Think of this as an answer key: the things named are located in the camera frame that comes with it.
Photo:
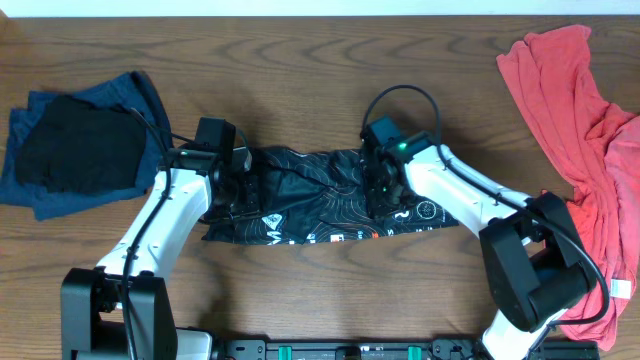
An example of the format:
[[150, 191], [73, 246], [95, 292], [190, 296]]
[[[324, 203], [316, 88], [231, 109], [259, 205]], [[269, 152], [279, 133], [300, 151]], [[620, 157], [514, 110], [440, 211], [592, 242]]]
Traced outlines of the black patterned jersey shirt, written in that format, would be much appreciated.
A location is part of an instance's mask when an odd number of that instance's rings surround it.
[[234, 150], [240, 159], [238, 198], [200, 219], [204, 241], [240, 245], [299, 245], [364, 240], [455, 227], [441, 206], [415, 205], [373, 219], [367, 213], [356, 150], [298, 153], [286, 147]]

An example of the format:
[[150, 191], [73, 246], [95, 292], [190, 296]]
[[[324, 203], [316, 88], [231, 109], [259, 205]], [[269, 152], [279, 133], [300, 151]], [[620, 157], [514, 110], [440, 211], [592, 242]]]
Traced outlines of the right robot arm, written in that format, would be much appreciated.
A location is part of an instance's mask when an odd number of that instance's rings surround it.
[[361, 132], [367, 213], [415, 211], [430, 200], [478, 237], [496, 317], [478, 356], [539, 359], [556, 321], [597, 284], [563, 201], [502, 187], [419, 133], [405, 136], [382, 117]]

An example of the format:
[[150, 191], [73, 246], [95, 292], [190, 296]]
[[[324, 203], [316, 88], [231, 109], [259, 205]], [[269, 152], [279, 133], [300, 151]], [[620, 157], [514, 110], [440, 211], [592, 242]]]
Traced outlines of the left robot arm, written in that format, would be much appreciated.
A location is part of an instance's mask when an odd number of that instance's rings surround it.
[[168, 281], [199, 220], [232, 219], [247, 149], [236, 128], [200, 119], [193, 141], [163, 151], [152, 191], [114, 248], [92, 269], [73, 268], [60, 288], [65, 359], [221, 359], [206, 330], [175, 324]]

